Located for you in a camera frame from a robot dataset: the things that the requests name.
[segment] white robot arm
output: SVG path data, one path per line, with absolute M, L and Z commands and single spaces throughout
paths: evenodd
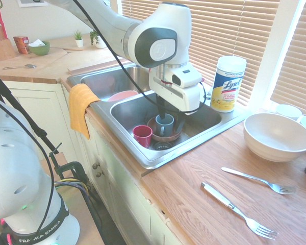
M 31 132 L 24 116 L 0 102 Z M 35 237 L 47 209 L 50 177 L 44 172 L 36 145 L 17 122 L 0 109 L 0 219 L 18 244 L 73 245 L 80 226 L 54 189 L 47 218 Z
M 187 6 L 161 3 L 150 17 L 139 21 L 116 14 L 103 0 L 47 2 L 68 10 L 91 28 L 98 26 L 117 55 L 152 68 L 150 88 L 180 111 L 199 107 L 201 74 L 189 62 L 191 13 Z

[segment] silver fork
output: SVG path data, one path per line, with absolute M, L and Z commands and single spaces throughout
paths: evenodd
M 233 212 L 236 212 L 240 216 L 242 216 L 246 220 L 247 226 L 258 236 L 266 237 L 268 239 L 275 240 L 277 236 L 277 232 L 272 231 L 265 226 L 262 226 L 258 222 L 256 222 L 252 218 L 246 217 L 235 205 L 233 205 L 225 196 L 223 196 L 221 193 L 219 193 L 216 189 L 214 189 L 209 184 L 202 182 L 202 187 L 213 195 L 217 200 L 219 200 L 221 203 L 223 203 L 225 206 L 227 206 L 229 209 L 231 209 Z
M 264 182 L 265 184 L 267 184 L 268 186 L 271 187 L 272 190 L 274 190 L 275 192 L 279 193 L 279 194 L 294 194 L 296 193 L 296 187 L 294 186 L 283 186 L 283 185 L 277 185 L 277 184 L 273 184 L 271 182 L 268 182 L 266 180 L 263 180 L 261 178 L 252 176 L 252 175 L 248 175 L 248 174 L 244 174 L 242 172 L 239 172 L 237 170 L 233 170 L 231 168 L 227 168 L 227 167 L 222 167 L 221 168 L 223 171 L 234 174 L 234 175 L 239 175 L 239 176 L 243 176 L 243 177 L 247 177 L 250 179 L 254 179 L 254 180 L 260 180 L 262 182 Z

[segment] lysol wipes container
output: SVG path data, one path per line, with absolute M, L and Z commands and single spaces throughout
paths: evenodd
M 234 110 L 246 64 L 247 61 L 238 56 L 219 58 L 211 97 L 211 107 L 214 110 Z

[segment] lysol label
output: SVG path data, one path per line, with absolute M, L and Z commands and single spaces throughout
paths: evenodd
M 217 69 L 211 106 L 219 111 L 232 111 L 235 107 L 244 72 L 231 73 Z

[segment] kitchen sink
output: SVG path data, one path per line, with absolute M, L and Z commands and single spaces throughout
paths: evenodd
M 125 65 L 125 68 L 144 92 L 149 90 L 148 69 L 137 67 L 133 64 Z M 119 92 L 126 90 L 139 92 L 120 67 L 76 75 L 68 79 L 74 85 L 85 83 L 104 102 Z
M 156 101 L 156 94 L 148 86 L 148 69 L 137 67 L 135 64 L 126 65 L 125 68 L 145 95 Z M 251 115 L 251 112 L 239 104 L 232 112 L 220 113 L 209 106 L 210 101 L 206 101 L 197 112 L 185 116 L 185 124 L 178 139 L 167 143 L 152 139 L 150 147 L 144 148 L 134 139 L 133 128 L 137 125 L 146 125 L 151 118 L 158 115 L 158 110 L 142 94 L 120 101 L 107 101 L 110 96 L 117 92 L 136 90 L 120 67 L 76 75 L 68 79 L 74 85 L 78 83 L 87 84 L 102 100 L 91 103 L 90 106 L 105 121 L 136 160 L 148 169 L 162 166 Z M 165 104 L 168 109 L 176 110 L 171 104 L 167 102 Z

